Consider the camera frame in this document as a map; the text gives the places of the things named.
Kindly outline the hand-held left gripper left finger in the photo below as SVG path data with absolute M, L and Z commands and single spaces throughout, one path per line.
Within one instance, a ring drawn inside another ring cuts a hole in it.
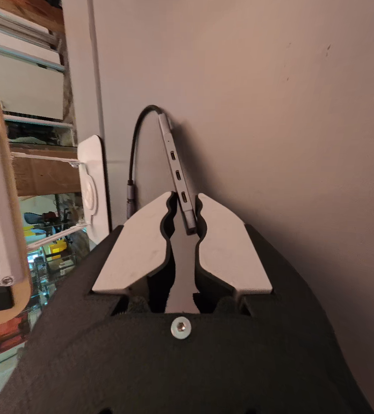
M 154 283 L 175 277 L 170 238 L 177 194 L 166 192 L 123 225 L 92 291 L 99 294 L 150 295 Z

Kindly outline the white tablet stand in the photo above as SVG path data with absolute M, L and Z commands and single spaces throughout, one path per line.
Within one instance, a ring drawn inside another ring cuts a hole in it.
M 111 225 L 105 178 L 105 158 L 102 140 L 98 135 L 92 135 L 78 144 L 77 159 L 40 156 L 13 151 L 10 156 L 11 159 L 29 158 L 68 163 L 79 171 L 84 219 L 69 229 L 27 245 L 28 252 L 36 251 L 38 248 L 52 243 L 61 237 L 84 229 L 86 229 L 89 239 L 95 245 L 98 245 L 109 235 Z

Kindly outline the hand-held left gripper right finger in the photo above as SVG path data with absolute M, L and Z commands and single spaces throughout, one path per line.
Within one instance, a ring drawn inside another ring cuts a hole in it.
M 245 223 L 231 210 L 196 196 L 195 282 L 213 296 L 270 294 L 273 287 Z

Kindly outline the grey USB-C hub with cable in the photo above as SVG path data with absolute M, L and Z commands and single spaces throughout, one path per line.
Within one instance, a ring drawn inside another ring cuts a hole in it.
M 150 114 L 151 112 L 155 112 L 158 115 L 160 133 L 163 139 L 164 149 L 167 155 L 174 187 L 179 198 L 179 206 L 181 209 L 186 234 L 195 234 L 197 231 L 196 216 L 185 181 L 184 173 L 181 167 L 181 163 L 179 160 L 179 156 L 175 147 L 169 120 L 166 112 L 156 105 L 146 106 L 140 112 L 134 127 L 131 142 L 129 172 L 127 181 L 127 219 L 130 219 L 136 212 L 136 185 L 134 183 L 133 173 L 135 166 L 136 146 L 143 121 L 146 118 L 146 116 L 148 116 L 148 114 Z

